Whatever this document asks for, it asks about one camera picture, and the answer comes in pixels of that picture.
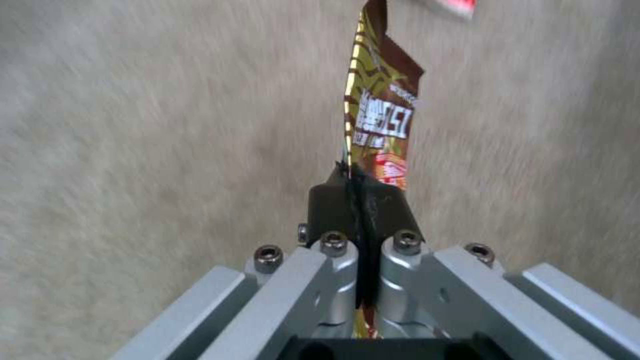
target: hex socket screw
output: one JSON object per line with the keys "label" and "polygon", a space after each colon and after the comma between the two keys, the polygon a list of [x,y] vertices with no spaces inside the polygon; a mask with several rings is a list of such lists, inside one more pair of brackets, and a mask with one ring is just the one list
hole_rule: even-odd
{"label": "hex socket screw", "polygon": [[282,249],[276,245],[263,245],[253,253],[253,265],[262,274],[273,274],[282,264]]}
{"label": "hex socket screw", "polygon": [[483,243],[468,243],[465,246],[465,250],[475,256],[478,260],[480,260],[481,263],[485,264],[486,266],[493,266],[495,254],[489,246]]}
{"label": "hex socket screw", "polygon": [[339,258],[347,252],[347,236],[340,231],[327,231],[320,236],[320,251],[331,258]]}
{"label": "hex socket screw", "polygon": [[419,254],[420,243],[422,243],[422,237],[415,231],[402,229],[394,234],[394,250],[402,255]]}

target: brown wrapper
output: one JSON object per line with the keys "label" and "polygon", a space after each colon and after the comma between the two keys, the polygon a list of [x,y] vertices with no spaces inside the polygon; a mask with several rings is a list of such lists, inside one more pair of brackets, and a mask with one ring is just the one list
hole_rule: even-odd
{"label": "brown wrapper", "polygon": [[346,161],[406,189],[406,159],[422,68],[387,31],[387,2],[362,8],[344,92]]}

